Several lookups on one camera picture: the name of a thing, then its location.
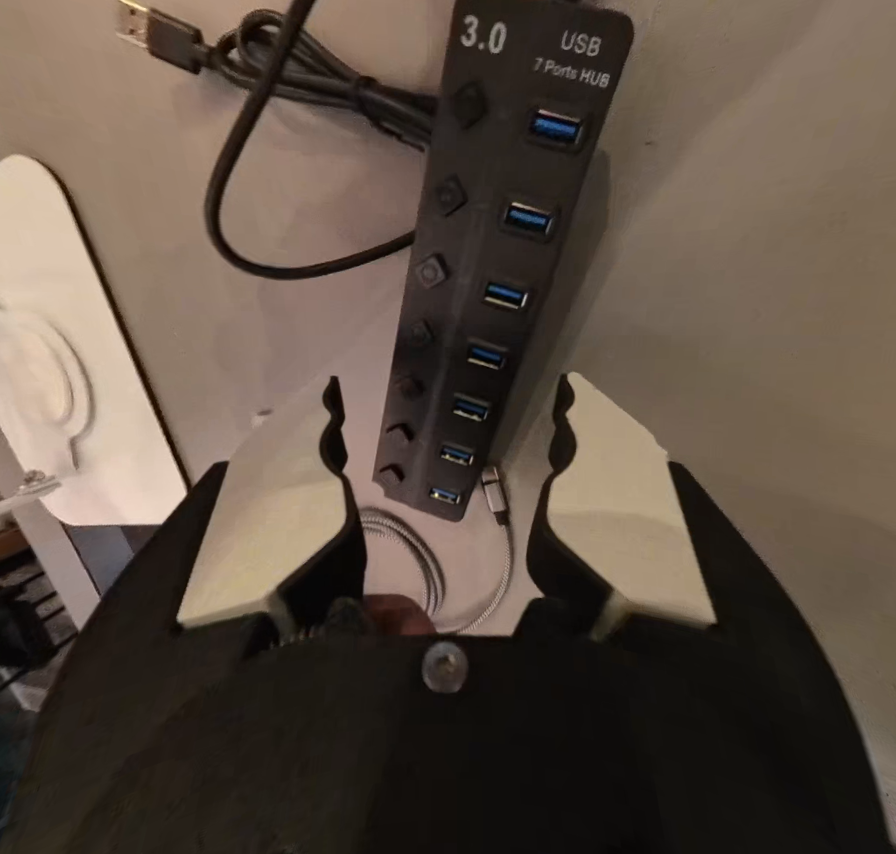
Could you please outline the black usb hub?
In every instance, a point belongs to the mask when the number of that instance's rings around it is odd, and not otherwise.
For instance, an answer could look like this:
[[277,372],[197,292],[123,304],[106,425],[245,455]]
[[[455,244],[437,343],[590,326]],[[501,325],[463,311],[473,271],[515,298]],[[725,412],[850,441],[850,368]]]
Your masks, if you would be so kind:
[[464,517],[634,38],[569,0],[456,0],[373,480]]

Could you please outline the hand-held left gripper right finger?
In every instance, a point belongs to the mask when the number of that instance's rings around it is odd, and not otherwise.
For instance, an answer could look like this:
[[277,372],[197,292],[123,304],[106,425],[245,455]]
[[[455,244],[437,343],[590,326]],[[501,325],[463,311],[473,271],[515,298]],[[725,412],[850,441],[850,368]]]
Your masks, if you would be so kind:
[[526,566],[573,631],[611,636],[635,617],[718,623],[666,451],[583,375],[557,383],[550,474]]

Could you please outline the person's left hand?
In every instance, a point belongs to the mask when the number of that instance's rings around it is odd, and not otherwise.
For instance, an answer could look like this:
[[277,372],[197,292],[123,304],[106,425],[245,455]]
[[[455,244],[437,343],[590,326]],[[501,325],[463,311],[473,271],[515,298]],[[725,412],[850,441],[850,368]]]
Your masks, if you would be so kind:
[[364,597],[364,610],[381,635],[432,636],[433,621],[419,603],[400,594],[374,594]]

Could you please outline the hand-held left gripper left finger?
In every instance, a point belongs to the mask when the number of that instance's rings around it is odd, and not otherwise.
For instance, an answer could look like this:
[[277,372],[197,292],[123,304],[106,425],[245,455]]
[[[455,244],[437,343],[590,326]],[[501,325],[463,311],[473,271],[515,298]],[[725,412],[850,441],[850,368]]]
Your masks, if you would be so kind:
[[263,615],[313,628],[341,602],[362,601],[367,553],[344,422],[337,376],[257,420],[226,466],[180,627]]

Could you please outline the white stand base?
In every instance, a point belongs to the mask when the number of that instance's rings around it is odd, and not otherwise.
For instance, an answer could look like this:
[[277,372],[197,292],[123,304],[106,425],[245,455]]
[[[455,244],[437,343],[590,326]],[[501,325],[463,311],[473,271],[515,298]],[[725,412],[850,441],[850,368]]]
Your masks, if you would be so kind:
[[185,495],[61,183],[1,164],[2,438],[61,522],[161,524]]

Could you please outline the grey braided cable blue tie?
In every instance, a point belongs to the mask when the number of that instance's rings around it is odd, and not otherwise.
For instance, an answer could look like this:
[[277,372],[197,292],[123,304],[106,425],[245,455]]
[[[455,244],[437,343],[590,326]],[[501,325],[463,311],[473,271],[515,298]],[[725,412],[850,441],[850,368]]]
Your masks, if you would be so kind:
[[497,466],[487,466],[480,475],[480,488],[492,518],[499,527],[504,541],[502,572],[498,584],[485,606],[470,619],[453,624],[437,624],[447,594],[447,581],[442,565],[434,550],[408,523],[383,509],[367,506],[360,511],[361,526],[365,537],[379,538],[403,550],[413,561],[421,580],[422,608],[438,632],[447,635],[471,635],[503,603],[511,586],[516,566],[515,546],[512,535],[510,502],[504,486],[503,475]]

